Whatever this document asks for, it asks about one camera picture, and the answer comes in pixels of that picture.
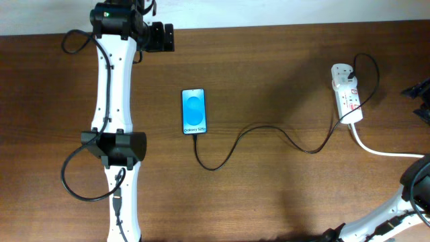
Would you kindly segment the blue Samsung Galaxy smartphone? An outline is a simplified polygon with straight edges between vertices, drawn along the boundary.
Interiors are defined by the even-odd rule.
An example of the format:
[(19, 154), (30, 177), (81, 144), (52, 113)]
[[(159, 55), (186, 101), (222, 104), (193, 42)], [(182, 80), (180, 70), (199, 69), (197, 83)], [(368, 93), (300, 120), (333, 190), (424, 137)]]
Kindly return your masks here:
[(207, 132), (206, 99), (204, 89), (185, 89), (181, 92), (183, 133)]

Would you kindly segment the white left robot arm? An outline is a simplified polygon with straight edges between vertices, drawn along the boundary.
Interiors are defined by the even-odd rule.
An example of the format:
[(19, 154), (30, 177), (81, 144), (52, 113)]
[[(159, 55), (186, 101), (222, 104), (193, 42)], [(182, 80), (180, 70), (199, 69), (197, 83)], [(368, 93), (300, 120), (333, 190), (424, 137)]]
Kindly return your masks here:
[(175, 50), (172, 24), (144, 20), (156, 13), (156, 1), (104, 1), (90, 12), (99, 44), (98, 90), (91, 129), (81, 141), (101, 160), (111, 191), (108, 241), (142, 241), (137, 183), (147, 141), (133, 130), (130, 90), (135, 55)]

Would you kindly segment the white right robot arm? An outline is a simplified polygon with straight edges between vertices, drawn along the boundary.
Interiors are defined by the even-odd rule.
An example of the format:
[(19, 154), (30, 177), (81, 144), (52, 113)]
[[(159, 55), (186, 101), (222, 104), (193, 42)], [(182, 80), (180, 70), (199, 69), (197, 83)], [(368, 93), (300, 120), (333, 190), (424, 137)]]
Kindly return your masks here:
[(363, 118), (359, 107), (357, 79), (334, 77), (335, 92), (341, 122), (348, 125), (355, 141), (374, 155), (417, 158), (402, 175), (400, 187), (393, 197), (368, 215), (352, 223), (327, 229), (318, 241), (387, 241), (404, 230), (423, 223), (429, 224), (429, 156), (410, 153), (387, 153), (365, 146), (355, 123)]

